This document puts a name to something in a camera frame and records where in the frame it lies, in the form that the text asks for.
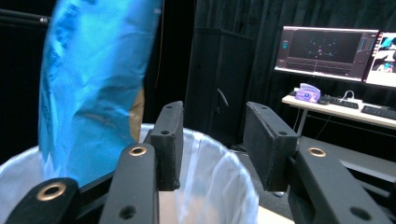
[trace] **trash can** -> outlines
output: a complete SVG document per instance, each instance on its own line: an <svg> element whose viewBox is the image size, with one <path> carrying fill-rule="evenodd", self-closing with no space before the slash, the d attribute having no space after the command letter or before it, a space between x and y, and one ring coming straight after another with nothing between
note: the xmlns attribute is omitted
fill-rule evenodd
<svg viewBox="0 0 396 224"><path fill-rule="evenodd" d="M140 142L152 128L142 124ZM160 223L257 223L259 198L242 162L206 134L186 128L183 134L180 188L160 191ZM32 147L0 166L0 223L45 180L42 164Z"/></svg>

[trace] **blue plastic bag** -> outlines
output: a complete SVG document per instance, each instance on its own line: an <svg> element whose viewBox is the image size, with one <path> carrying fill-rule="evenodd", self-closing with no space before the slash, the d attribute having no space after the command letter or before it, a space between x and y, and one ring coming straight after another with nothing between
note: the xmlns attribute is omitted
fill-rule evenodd
<svg viewBox="0 0 396 224"><path fill-rule="evenodd" d="M39 91L46 178L83 186L112 172L134 139L129 113L152 52L158 0L61 0L49 25Z"/></svg>

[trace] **white surface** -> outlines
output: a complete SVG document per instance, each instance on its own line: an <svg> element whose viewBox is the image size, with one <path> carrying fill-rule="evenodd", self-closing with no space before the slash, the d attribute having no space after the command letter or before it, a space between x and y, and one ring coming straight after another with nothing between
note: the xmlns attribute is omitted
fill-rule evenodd
<svg viewBox="0 0 396 224"><path fill-rule="evenodd" d="M294 221L286 218L286 217L282 217L279 214L272 212L266 208L263 208L261 206L259 206L259 216L257 219L257 223L258 224L265 224L265 223L269 223L269 224L293 224Z"/></svg>
<svg viewBox="0 0 396 224"><path fill-rule="evenodd" d="M44 179L41 153L32 147L0 166L0 223L35 185Z"/></svg>
<svg viewBox="0 0 396 224"><path fill-rule="evenodd" d="M301 100L296 100L294 96L290 96L290 95L283 97L282 103L299 107L302 109L308 109L319 113L345 118L345 119L353 119L364 123L396 129L396 120L384 119L378 116L361 113L361 109L363 108L364 103L359 104L359 109L353 109L340 105L331 105L331 104L319 105L319 104L309 103Z"/></svg>

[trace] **screen display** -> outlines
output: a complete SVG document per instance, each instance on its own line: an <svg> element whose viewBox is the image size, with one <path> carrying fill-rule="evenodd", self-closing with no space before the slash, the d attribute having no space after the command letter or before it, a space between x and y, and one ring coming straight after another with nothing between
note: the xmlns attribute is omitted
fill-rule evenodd
<svg viewBox="0 0 396 224"><path fill-rule="evenodd" d="M375 43L371 66L363 80L368 84L396 87L396 33L381 32Z"/></svg>
<svg viewBox="0 0 396 224"><path fill-rule="evenodd" d="M361 81L378 30L284 26L275 70Z"/></svg>

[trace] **cable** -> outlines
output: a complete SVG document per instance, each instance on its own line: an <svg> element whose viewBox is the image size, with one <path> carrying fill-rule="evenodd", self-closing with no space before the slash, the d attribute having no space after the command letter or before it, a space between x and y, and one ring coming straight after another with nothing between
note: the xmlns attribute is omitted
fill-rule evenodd
<svg viewBox="0 0 396 224"><path fill-rule="evenodd" d="M293 130L294 130L294 131L296 131L297 120L298 120L298 118L300 117L300 110L301 110L301 108L298 108L298 111L297 111L297 118L296 118L296 121L294 122L294 125L293 125Z"/></svg>
<svg viewBox="0 0 396 224"><path fill-rule="evenodd" d="M349 92L352 93L351 99L355 99L355 93L354 93L353 91L346 91L346 93L344 94L344 97L343 97L342 99L340 99L340 101L345 100L346 97L347 97L347 94L348 94Z"/></svg>
<svg viewBox="0 0 396 224"><path fill-rule="evenodd" d="M160 57L158 59L158 70L157 70L157 76L155 77L154 90L157 89L158 79L160 78L161 58L163 56L163 20L164 20L164 14L165 14L165 0L163 0L163 14L162 14L162 18L161 18Z"/></svg>
<svg viewBox="0 0 396 224"><path fill-rule="evenodd" d="M320 136L320 134L323 132L324 128L326 127L327 123L329 122L330 118L332 116L329 115L329 117L326 119L326 122L323 124L323 127L320 129L319 133L317 134L317 136L315 137L315 140L318 139L318 137Z"/></svg>

